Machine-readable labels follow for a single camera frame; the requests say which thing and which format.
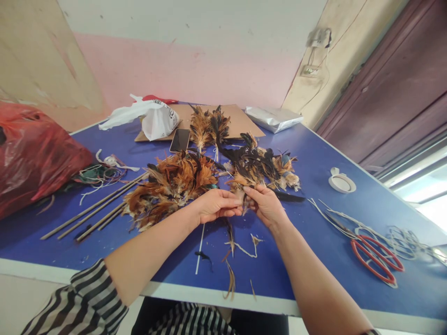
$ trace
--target hand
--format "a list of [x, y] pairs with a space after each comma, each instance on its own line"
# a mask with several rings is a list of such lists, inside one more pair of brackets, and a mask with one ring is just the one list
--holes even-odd
[[247, 200], [259, 219], [268, 229], [283, 222], [290, 221], [276, 194], [269, 188], [256, 185], [255, 189], [244, 187]]
[[207, 223], [227, 216], [242, 215], [242, 202], [233, 193], [212, 189], [195, 199], [190, 206], [200, 217], [200, 223]]

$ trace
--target striped shirt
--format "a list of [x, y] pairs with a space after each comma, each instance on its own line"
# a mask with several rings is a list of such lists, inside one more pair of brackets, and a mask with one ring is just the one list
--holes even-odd
[[[129, 308], [123, 304], [104, 260], [75, 274], [56, 290], [23, 335], [114, 335]], [[181, 302], [149, 330], [152, 334], [234, 334], [215, 307]]]

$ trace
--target smartphone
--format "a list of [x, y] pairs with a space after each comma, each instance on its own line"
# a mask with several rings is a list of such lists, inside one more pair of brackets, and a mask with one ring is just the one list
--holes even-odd
[[176, 132], [174, 133], [174, 138], [172, 139], [169, 151], [172, 153], [182, 152], [182, 150], [186, 151], [189, 142], [190, 142], [190, 130], [177, 128]]

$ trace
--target door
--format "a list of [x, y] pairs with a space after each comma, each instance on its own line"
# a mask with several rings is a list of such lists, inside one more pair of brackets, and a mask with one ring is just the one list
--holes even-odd
[[374, 173], [447, 130], [447, 1], [412, 0], [317, 133]]

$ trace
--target dark pants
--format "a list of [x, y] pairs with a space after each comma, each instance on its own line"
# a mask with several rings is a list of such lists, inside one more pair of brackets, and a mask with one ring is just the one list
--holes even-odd
[[[178, 301], [144, 298], [140, 313], [132, 328], [132, 335], [146, 335], [149, 329], [174, 308], [176, 304], [178, 304]], [[234, 309], [231, 314], [230, 325], [240, 335], [289, 334], [289, 319], [286, 315]]]

